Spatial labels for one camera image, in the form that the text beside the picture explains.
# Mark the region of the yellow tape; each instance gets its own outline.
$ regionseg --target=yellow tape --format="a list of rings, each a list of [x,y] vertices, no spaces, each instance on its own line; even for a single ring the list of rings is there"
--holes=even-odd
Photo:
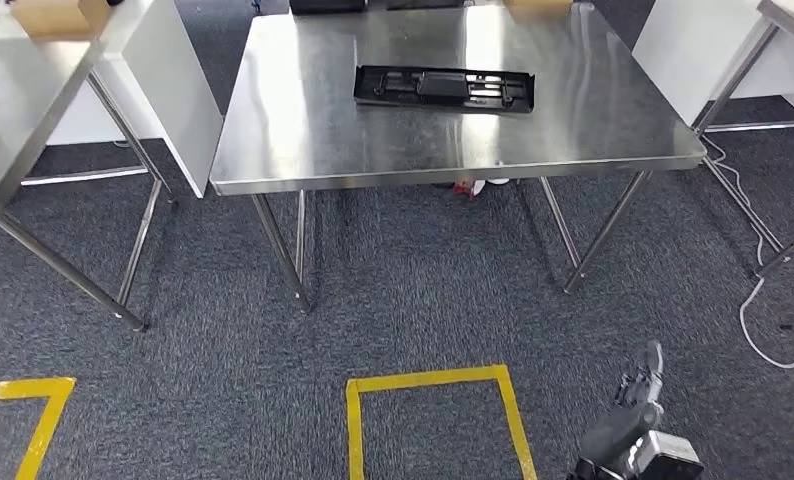
[[[500,387],[500,396],[503,397],[503,407],[506,409],[509,434],[512,435],[515,453],[518,455],[518,462],[521,464],[521,473],[524,476],[524,480],[538,480],[538,474],[532,464],[532,454],[529,451],[527,434],[524,432],[524,424],[521,423],[521,412],[518,411],[518,402],[515,400],[515,389],[512,387],[512,379],[509,378],[509,369],[505,365],[495,366],[494,369],[497,372],[497,385]]]
[[[503,397],[509,433],[521,465],[524,480],[538,480],[529,443],[521,423],[521,414],[515,400],[515,390],[509,378],[506,365],[488,367],[457,368],[433,372],[405,373],[381,377],[353,378],[347,381],[347,434],[350,459],[350,480],[364,479],[364,457],[362,455],[362,409],[359,394],[362,392],[379,392],[401,388],[424,387],[431,385],[447,385],[461,382],[480,382],[496,380]]]
[[[38,420],[38,426],[32,434],[26,454],[20,462],[15,478],[18,480],[33,479],[41,466],[41,460],[50,444],[61,411],[67,397],[73,391],[75,378],[34,378],[0,382],[0,400],[17,400],[23,398],[47,397],[47,404]]]

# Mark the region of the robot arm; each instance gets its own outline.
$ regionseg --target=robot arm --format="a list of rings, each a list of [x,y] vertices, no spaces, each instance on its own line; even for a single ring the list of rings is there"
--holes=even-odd
[[[661,345],[648,342],[635,376],[621,378],[616,407],[583,436],[569,480],[694,480],[703,471],[687,440],[654,430],[664,412],[657,403],[663,368]]]

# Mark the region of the stainless steel table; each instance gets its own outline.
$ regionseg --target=stainless steel table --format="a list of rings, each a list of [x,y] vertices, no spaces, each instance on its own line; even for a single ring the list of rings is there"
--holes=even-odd
[[[357,106],[357,65],[527,71],[530,114]],[[571,291],[654,170],[696,167],[705,149],[591,4],[516,23],[498,6],[256,18],[210,176],[252,195],[303,310],[305,191],[539,177],[574,266]],[[635,172],[580,258],[548,176]],[[270,192],[300,191],[296,258]]]
[[[733,76],[729,79],[724,90],[718,94],[718,97],[712,102],[709,107],[701,114],[700,119],[695,123],[695,132],[698,135],[705,133],[716,132],[739,132],[746,130],[770,130],[781,128],[794,128],[793,122],[759,122],[759,123],[742,123],[732,125],[713,125],[712,123],[717,118],[718,114],[730,100],[733,92],[744,80],[747,73],[759,60],[762,52],[777,35],[778,32],[783,32],[787,35],[794,36],[794,0],[762,0],[757,6],[757,10],[762,14],[763,18],[767,21],[765,31],[759,37],[757,42],[748,50],[747,56],[743,59],[741,64],[736,69]],[[764,265],[761,265],[757,270],[756,276],[763,278],[765,275],[774,270],[778,265],[783,262],[789,261],[794,256],[794,242],[788,246],[783,246],[777,236],[768,228],[765,222],[756,214],[756,212],[746,203],[742,193],[730,183],[730,180],[724,173],[717,167],[717,165],[709,157],[704,158],[704,164],[710,172],[715,176],[718,182],[733,199],[733,202],[745,216],[747,221],[753,226],[754,230],[765,240],[765,242],[774,250],[776,255],[771,260],[768,260]]]
[[[170,189],[94,74],[92,65],[100,52],[96,42],[35,44],[27,38],[0,39],[0,228],[117,317],[123,318],[133,329],[141,330],[145,324],[126,308],[126,302],[156,199],[162,188],[168,194]],[[118,176],[106,171],[103,175],[90,172],[45,180],[24,180],[86,78],[138,156],[141,172],[150,173],[155,180],[117,300],[5,211],[8,201],[24,183],[60,183]],[[134,173],[134,167],[123,169],[124,175]]]

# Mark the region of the power cord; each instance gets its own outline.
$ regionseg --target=power cord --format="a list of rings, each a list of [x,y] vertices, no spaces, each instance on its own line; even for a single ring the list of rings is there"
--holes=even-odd
[[[717,159],[713,159],[712,163],[714,163],[718,168],[726,170],[728,172],[731,172],[731,173],[733,173],[736,176],[736,190],[739,193],[739,197],[741,197],[742,202],[744,202],[744,204],[747,205],[747,208],[749,208],[755,214],[756,212],[753,210],[753,207],[750,206],[750,198],[747,196],[747,194],[745,194],[744,189],[742,189],[742,186],[741,186],[741,174],[735,168],[733,168],[733,167],[731,167],[731,166],[729,166],[729,165],[724,163],[724,160],[727,158],[727,152],[725,152],[724,149],[719,147],[717,144],[715,144],[715,142],[710,140],[705,135],[702,138],[703,138],[703,140],[706,143],[708,143],[715,150],[718,151],[719,157]],[[756,232],[756,236],[759,238],[759,242],[756,244],[756,262],[761,267],[764,264],[764,262],[762,261],[762,246],[763,246],[764,241],[762,239],[762,234],[759,233],[759,230],[757,230],[756,227],[753,227],[753,231]],[[791,260],[791,258],[786,257],[783,261],[784,262],[788,262],[789,260]],[[747,307],[751,303],[753,303],[753,300],[756,298],[756,296],[759,295],[759,291],[762,290],[762,285],[765,285],[765,278],[760,278],[759,279],[759,282],[756,283],[756,287],[754,287],[753,291],[750,292],[750,296],[748,296],[747,300],[745,300],[744,303],[742,303],[741,307],[739,307],[739,322],[741,322],[742,332],[744,332],[744,338],[747,339],[747,343],[750,344],[751,348],[753,348],[753,350],[756,353],[758,353],[760,357],[765,359],[765,361],[767,361],[771,365],[774,365],[775,367],[787,369],[787,370],[793,369],[794,368],[794,362],[792,362],[792,363],[780,363],[780,362],[772,359],[771,357],[769,357],[765,353],[763,353],[762,350],[760,350],[759,347],[757,347],[756,344],[753,343],[753,340],[750,338],[750,333],[747,331],[747,321],[745,320],[745,310],[747,310]]]

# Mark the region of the black object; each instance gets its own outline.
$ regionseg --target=black object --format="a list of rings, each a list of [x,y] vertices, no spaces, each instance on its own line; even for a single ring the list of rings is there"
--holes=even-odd
[[[535,76],[452,68],[356,67],[356,103],[529,113]]]
[[[365,0],[290,0],[288,3],[294,15],[362,12],[366,5]]]
[[[386,0],[388,10],[413,10],[418,8],[459,8],[464,0]]]
[[[616,407],[580,441],[568,480],[697,480],[703,464],[691,443],[655,428],[664,410],[662,346],[650,341],[634,375],[624,375]]]

